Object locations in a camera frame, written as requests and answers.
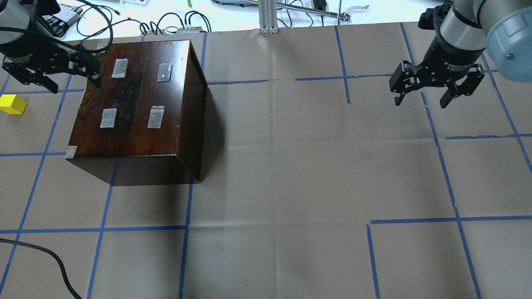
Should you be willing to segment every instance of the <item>metal rod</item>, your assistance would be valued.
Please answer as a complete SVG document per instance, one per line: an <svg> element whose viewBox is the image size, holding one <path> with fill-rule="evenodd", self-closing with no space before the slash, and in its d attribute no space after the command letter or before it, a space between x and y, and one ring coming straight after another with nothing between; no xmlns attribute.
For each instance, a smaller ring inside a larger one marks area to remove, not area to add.
<svg viewBox="0 0 532 299"><path fill-rule="evenodd" d="M242 2L247 2L247 3L251 3L251 4L259 4L259 2L257 0L242 0ZM345 13L345 12L341 13L341 14L338 14L338 13L335 13L335 12L322 11L322 10L317 10L317 9L311 9L311 8L308 8L308 7L284 4L284 3L280 3L280 2L277 2L277 7L280 7L282 9L300 11L300 12L314 13L314 14L323 15L323 16L330 16L332 18L338 18L338 19L340 19L343 22L349 22L349 20L351 19L351 16L349 14Z"/></svg>

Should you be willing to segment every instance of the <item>yellow block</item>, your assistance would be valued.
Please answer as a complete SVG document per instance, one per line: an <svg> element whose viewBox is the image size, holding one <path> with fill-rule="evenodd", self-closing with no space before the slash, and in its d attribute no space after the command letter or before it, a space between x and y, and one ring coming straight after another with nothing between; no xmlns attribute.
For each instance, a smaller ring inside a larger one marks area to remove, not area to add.
<svg viewBox="0 0 532 299"><path fill-rule="evenodd" d="M28 102L18 95L2 95L0 97L0 109L7 114L22 114Z"/></svg>

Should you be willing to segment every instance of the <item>box side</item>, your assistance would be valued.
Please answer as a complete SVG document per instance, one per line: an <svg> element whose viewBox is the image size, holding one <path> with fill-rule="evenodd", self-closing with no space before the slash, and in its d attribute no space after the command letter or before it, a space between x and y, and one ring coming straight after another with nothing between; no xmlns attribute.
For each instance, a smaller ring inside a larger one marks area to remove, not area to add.
<svg viewBox="0 0 532 299"><path fill-rule="evenodd" d="M201 179L206 97L207 81L191 44L183 91L177 157L198 181Z"/></svg>

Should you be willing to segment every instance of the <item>silver tape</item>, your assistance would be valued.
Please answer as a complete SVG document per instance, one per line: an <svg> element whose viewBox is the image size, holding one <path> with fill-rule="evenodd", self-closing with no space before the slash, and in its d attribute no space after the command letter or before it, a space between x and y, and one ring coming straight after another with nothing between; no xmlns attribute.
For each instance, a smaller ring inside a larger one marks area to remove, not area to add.
<svg viewBox="0 0 532 299"><path fill-rule="evenodd" d="M124 78L126 76L126 71L128 69L128 60L127 59L117 59L114 62L112 78Z"/></svg>
<svg viewBox="0 0 532 299"><path fill-rule="evenodd" d="M77 146L69 145L66 148L65 159L74 159L74 155L76 154L77 149Z"/></svg>
<svg viewBox="0 0 532 299"><path fill-rule="evenodd" d="M102 122L100 128L114 128L114 119L117 117L117 109L104 109L102 112Z"/></svg>
<svg viewBox="0 0 532 299"><path fill-rule="evenodd" d="M169 63L159 64L159 74L157 75L157 82L168 82L172 76L172 65Z"/></svg>
<svg viewBox="0 0 532 299"><path fill-rule="evenodd" d="M163 121L164 106L152 106L149 111L148 128L160 129Z"/></svg>

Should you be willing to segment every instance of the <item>blue tape line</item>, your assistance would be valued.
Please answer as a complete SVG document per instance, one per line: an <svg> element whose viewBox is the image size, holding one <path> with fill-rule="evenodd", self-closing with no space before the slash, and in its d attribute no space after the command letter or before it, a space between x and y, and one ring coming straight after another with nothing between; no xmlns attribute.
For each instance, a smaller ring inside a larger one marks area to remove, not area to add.
<svg viewBox="0 0 532 299"><path fill-rule="evenodd" d="M371 74L371 75L357 75L357 76L308 77L308 78L296 78L296 81L359 79L359 78L367 78L367 77L391 77L391 76L392 74Z"/></svg>
<svg viewBox="0 0 532 299"><path fill-rule="evenodd" d="M375 253L373 251L373 239L371 238L371 229L366 225L368 233L369 259L371 261L371 272L373 273L373 286L375 287L375 298L380 299L379 280L377 279L377 266L375 265Z"/></svg>
<svg viewBox="0 0 532 299"><path fill-rule="evenodd" d="M248 80L248 81L226 81L226 82L209 82L207 85L230 85L230 84L251 84L251 83L262 83L268 81L275 81L275 79L268 80Z"/></svg>
<svg viewBox="0 0 532 299"><path fill-rule="evenodd" d="M7 87L7 83L9 82L10 78L11 78L11 75L8 74L7 77L5 78L4 86L2 86L2 90L0 90L0 94L2 94L2 95L4 94L4 91L5 91L6 87Z"/></svg>
<svg viewBox="0 0 532 299"><path fill-rule="evenodd" d="M205 71L205 50L207 49L207 32L203 36L203 50L201 53L201 69Z"/></svg>
<svg viewBox="0 0 532 299"><path fill-rule="evenodd" d="M72 75L69 76L68 81L66 82L65 89L68 90L68 86L70 85L70 82L72 80ZM57 109L57 113L55 114L54 123L52 125L52 129L50 130L50 135L48 136L48 141L46 142L46 147L44 148L43 153L46 154L48 152L48 149L50 148L50 143L52 142L52 137L54 136L55 127L57 126L57 121L59 119L59 115L61 114L61 109L63 107L63 103L65 101L65 97L67 96L66 93L63 93L63 96L61 97L61 102L59 103L59 108ZM24 208L24 214L22 214L22 219L20 220L19 225L19 232L16 234L15 240L18 241L20 238L20 231L24 227L24 223L26 221L26 217L28 216L28 211L30 209L31 201L33 200L33 196L35 194L35 189L37 188L37 182L39 181L40 173L43 169L44 165L44 159L46 155L43 155L40 159L39 168L37 169L37 173L35 175L35 180L33 185L31 186L30 195L28 196L28 201L26 203L26 207ZM15 249L16 245L13 245L11 248L11 253L9 254L9 258L7 260L7 265L4 270L4 275L2 276L2 281L0 281L0 294L2 293L2 290L4 289L5 279L7 278L7 273L9 272L9 268L11 266L11 262L13 261L13 257L15 255Z"/></svg>
<svg viewBox="0 0 532 299"><path fill-rule="evenodd" d="M15 153L0 154L0 157L27 157L27 156L64 156L66 153Z"/></svg>
<svg viewBox="0 0 532 299"><path fill-rule="evenodd" d="M454 221L456 221L456 218L378 219L378 220L371 220L370 224L433 223L433 222L454 222Z"/></svg>
<svg viewBox="0 0 532 299"><path fill-rule="evenodd" d="M408 37L406 36L406 31L404 30L403 22L399 23L399 26L401 26L401 32L403 33L403 38L406 43L406 49L408 50L408 56L410 57L410 61L412 62L412 64L415 64L414 55L412 54L412 48L410 47L410 43L408 42Z"/></svg>
<svg viewBox="0 0 532 299"><path fill-rule="evenodd" d="M84 92L85 90L84 89L71 89L71 90L59 90L57 93L58 94L63 94L63 93L82 93ZM50 92L49 90L39 90L39 91L36 91L36 92L16 92L16 93L11 93L13 95L40 95L40 94L51 94L52 92Z"/></svg>
<svg viewBox="0 0 532 299"><path fill-rule="evenodd" d="M433 122L432 116L430 115L430 109L427 104L427 98L425 97L424 93L421 93L421 98L423 99L423 104L425 105L425 111L427 112L427 117L430 122L430 129L432 130L434 142L436 143L436 148L438 149L439 161L440 161L440 164L442 165L443 175L445 177L445 182L447 184L447 190L449 192L449 197L451 198L451 202L453 204L454 214L456 216L456 223L458 224L458 231L460 233L460 238L462 239L462 246L464 248L465 259L467 260L469 272L471 273L471 279L473 281L473 286L475 287L475 293L477 294L477 299L482 299L480 288L478 287L477 276L475 274L475 269L473 267L473 262L469 254L469 247L467 245L466 235L462 228L462 221L460 220L460 214L458 212L458 208L456 207L454 192L451 186L451 180L449 179L449 174L447 172L447 166L445 165L445 160L443 158L442 148L439 144L438 136L436 135L436 129L434 127L434 122Z"/></svg>
<svg viewBox="0 0 532 299"><path fill-rule="evenodd" d="M510 135L479 135L479 136L449 136L445 140L466 140L466 139L493 139L493 138L515 138L514 134ZM532 137L532 134L519 134L519 137Z"/></svg>
<svg viewBox="0 0 532 299"><path fill-rule="evenodd" d="M454 207L454 210L455 210L455 213L458 214L458 208ZM469 267L469 273L471 274L471 279L473 280L473 287L475 288L477 299L482 299L480 288L478 286L477 275L475 274L475 268L473 267L473 260L471 259L471 254L469 254L469 246L467 245L466 234L464 233L464 229L462 227L462 221L460 220L460 215L456 217L456 224L458 224L458 232L460 232L460 239L462 239L465 259L467 260L467 265Z"/></svg>
<svg viewBox="0 0 532 299"><path fill-rule="evenodd" d="M183 288L185 287L185 265L187 262L187 248L188 248L188 226L190 225L190 211L192 209L192 192L194 191L194 177L190 176L190 184L188 184L188 202L187 202L187 219L185 221L185 236L183 237L183 252L181 255L181 274L179 277L179 299L183 299Z"/></svg>
<svg viewBox="0 0 532 299"><path fill-rule="evenodd" d="M14 254L15 252L15 247L13 246L11 248L11 254ZM0 296L2 295L2 289L4 288L4 284L5 284L5 279L7 278L7 273L9 272L9 268L11 267L11 263L8 263L6 266L5 266L5 269L4 269L4 274L2 275L2 281L0 281Z"/></svg>
<svg viewBox="0 0 532 299"><path fill-rule="evenodd" d="M107 219L107 211L109 210L109 202L111 201L111 194L113 193L113 183L114 183L114 175L115 170L113 170L113 176L111 178L111 184L109 184L109 189L107 190L107 198L105 200L105 207L103 210L103 216L102 216L102 223L100 224L99 228L99 234L98 234L98 242L96 243L96 251L94 252L94 260L93 260L93 268L90 271L90 279L89 279L89 287L87 290L87 299L90 299L92 292L93 292L93 284L94 284L94 277L96 275L96 267L98 265L98 258L99 258L99 251L102 247L102 238L103 238L103 232L105 227L105 220Z"/></svg>
<svg viewBox="0 0 532 299"><path fill-rule="evenodd" d="M462 221L532 220L532 215L463 217Z"/></svg>
<svg viewBox="0 0 532 299"><path fill-rule="evenodd" d="M338 33L338 26L334 26L334 32L336 34L336 42L338 43L338 52L340 53L340 61L342 63L342 74L344 75L344 88L345 88L345 97L347 103L351 104L351 97L349 95L349 86L347 85L347 74L345 72L345 62L344 62L344 53L342 51L342 43L340 42L340 34Z"/></svg>
<svg viewBox="0 0 532 299"><path fill-rule="evenodd" d="M333 76L333 77L309 77L309 78L296 78L296 81L318 81L318 80L336 80L345 79L346 76Z"/></svg>
<svg viewBox="0 0 532 299"><path fill-rule="evenodd" d="M367 78L367 77L391 77L392 75L393 74L358 75L358 76L353 76L353 78L354 79L359 79L359 78Z"/></svg>
<svg viewBox="0 0 532 299"><path fill-rule="evenodd" d="M340 53L340 61L342 63L342 74L346 76L345 72L345 63L344 63L344 53L342 51L342 43L340 42L340 34L338 33L338 26L334 26L334 32L336 34L336 43L338 44L338 52Z"/></svg>
<svg viewBox="0 0 532 299"><path fill-rule="evenodd" d="M484 54L482 54L482 60L484 61L484 64L486 65L486 68L490 71L488 61L486 60L486 57ZM510 112L508 111L508 108L506 108L506 104L504 102L504 99L502 97L501 91L497 87L497 83L495 82L495 77L493 77L493 73L489 72L489 77L492 80L493 87L495 87L495 90L497 91L497 95L499 97L499 101L501 102L502 108L504 110L504 113L506 114L506 117L508 118L508 122L510 123L510 126L512 127L513 133L516 136L517 142L519 143L519 147L521 148L521 151L523 153L523 157L525 158L525 161L528 165L528 169L530 170L530 173L532 173L532 163L530 162L530 158L528 157L527 151L525 149L525 146L523 144L523 141L521 140L521 137L519 136L519 132L517 132L517 127L513 123L512 116L510 116Z"/></svg>

